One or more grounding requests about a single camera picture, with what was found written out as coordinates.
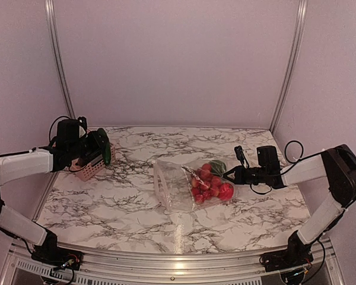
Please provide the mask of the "green fake cucumber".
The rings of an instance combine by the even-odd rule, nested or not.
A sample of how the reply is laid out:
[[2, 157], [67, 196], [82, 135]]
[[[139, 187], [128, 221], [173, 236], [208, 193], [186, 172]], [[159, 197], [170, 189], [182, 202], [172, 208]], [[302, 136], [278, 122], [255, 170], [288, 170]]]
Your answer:
[[111, 152], [111, 146], [110, 146], [109, 142], [105, 143], [102, 148], [102, 157], [103, 157], [103, 163], [105, 166], [108, 166], [111, 164], [112, 152]]

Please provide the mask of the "clear zip top bag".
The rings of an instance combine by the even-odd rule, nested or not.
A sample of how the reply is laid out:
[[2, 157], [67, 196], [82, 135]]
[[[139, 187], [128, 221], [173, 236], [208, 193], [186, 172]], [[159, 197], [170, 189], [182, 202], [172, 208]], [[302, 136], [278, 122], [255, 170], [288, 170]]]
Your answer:
[[222, 178], [222, 183], [230, 183], [234, 187], [234, 195], [228, 201], [212, 199], [202, 205], [197, 205], [191, 194], [191, 176], [194, 169], [211, 160], [195, 160], [188, 163], [173, 163], [157, 160], [153, 165], [154, 190], [159, 202], [169, 212], [192, 212], [213, 205], [231, 201], [237, 195], [236, 187]]

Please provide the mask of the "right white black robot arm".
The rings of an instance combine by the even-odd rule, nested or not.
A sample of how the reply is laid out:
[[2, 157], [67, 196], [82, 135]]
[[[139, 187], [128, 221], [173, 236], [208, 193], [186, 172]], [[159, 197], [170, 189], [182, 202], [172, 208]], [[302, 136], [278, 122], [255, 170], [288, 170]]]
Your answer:
[[356, 201], [356, 156], [345, 144], [301, 157], [287, 167], [281, 167], [274, 146], [256, 149], [258, 166], [251, 167], [240, 146], [235, 153], [240, 165], [228, 170], [223, 178], [235, 185], [264, 184], [271, 189], [283, 189], [307, 181], [326, 179], [328, 194], [311, 217], [288, 239], [282, 261], [296, 265], [317, 238], [335, 227], [346, 210]]

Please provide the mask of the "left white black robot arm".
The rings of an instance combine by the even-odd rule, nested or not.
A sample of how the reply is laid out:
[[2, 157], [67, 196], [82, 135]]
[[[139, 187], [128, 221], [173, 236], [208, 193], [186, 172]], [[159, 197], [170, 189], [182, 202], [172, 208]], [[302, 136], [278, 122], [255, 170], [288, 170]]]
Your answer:
[[[28, 151], [0, 154], [0, 188], [8, 182], [41, 173], [56, 173], [77, 165], [88, 166], [112, 162], [112, 146], [103, 128], [90, 131], [87, 120], [81, 116], [56, 118], [56, 135], [49, 143]], [[23, 239], [34, 246], [33, 255], [58, 264], [67, 251], [58, 247], [57, 235], [5, 205], [0, 192], [0, 231]]]

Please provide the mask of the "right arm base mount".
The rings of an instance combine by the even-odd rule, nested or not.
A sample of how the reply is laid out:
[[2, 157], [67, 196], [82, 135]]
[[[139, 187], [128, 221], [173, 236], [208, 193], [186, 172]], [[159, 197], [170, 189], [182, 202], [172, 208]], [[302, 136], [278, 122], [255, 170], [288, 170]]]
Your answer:
[[259, 258], [259, 262], [264, 266], [266, 272], [284, 270], [313, 262], [311, 251], [299, 253], [290, 252], [288, 249], [266, 252]]

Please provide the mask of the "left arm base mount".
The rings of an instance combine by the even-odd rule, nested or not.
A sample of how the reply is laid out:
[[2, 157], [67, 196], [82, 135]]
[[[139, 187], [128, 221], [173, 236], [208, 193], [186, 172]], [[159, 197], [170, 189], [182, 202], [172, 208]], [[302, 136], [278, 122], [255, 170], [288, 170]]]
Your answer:
[[83, 253], [72, 249], [61, 248], [57, 245], [35, 246], [31, 254], [33, 260], [49, 264], [53, 269], [79, 270]]

